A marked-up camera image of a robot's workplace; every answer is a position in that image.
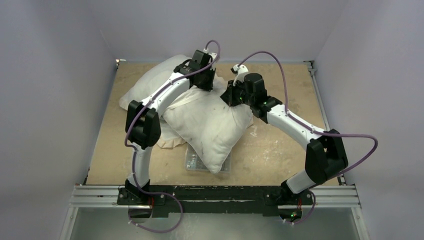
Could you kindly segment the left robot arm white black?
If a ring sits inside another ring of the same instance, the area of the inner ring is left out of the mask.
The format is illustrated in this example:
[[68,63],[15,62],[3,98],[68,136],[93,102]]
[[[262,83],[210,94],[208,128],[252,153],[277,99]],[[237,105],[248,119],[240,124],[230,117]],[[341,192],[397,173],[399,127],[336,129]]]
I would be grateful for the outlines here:
[[126,116],[124,144],[132,148],[131,172],[125,190],[138,205],[146,203],[149,191],[149,164],[153,146],[161,136],[160,117],[165,110],[191,87],[211,91],[219,53],[196,50],[192,58],[177,65],[167,80],[141,101],[129,103]]

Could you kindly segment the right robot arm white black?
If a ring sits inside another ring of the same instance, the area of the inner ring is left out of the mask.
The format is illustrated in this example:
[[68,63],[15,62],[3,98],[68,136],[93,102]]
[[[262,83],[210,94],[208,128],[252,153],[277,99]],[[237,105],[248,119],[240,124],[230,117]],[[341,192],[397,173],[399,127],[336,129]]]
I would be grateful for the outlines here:
[[230,80],[221,99],[230,107],[249,106],[256,118],[283,131],[305,150],[304,169],[281,183],[277,200],[292,204],[303,191],[325,183],[347,168],[340,133],[334,129],[326,132],[298,119],[282,101],[268,95],[259,73],[247,72]]

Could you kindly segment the dark green cream-frilled pillowcase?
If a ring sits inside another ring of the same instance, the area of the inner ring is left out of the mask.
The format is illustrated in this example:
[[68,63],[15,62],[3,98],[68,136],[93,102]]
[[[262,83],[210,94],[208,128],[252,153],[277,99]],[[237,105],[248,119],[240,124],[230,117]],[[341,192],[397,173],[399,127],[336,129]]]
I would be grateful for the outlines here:
[[173,56],[155,66],[119,100],[127,111],[124,145],[143,151],[160,139],[160,117],[180,96],[194,87],[213,89],[216,63],[220,55],[196,50],[193,57]]

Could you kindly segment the white pillow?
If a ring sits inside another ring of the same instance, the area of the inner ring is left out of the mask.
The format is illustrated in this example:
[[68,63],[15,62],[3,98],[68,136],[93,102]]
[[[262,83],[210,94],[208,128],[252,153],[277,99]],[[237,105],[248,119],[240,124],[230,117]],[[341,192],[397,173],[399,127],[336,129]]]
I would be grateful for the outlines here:
[[232,148],[252,124],[247,105],[228,106],[222,89],[204,91],[197,87],[180,95],[162,118],[182,137],[212,173],[221,171]]

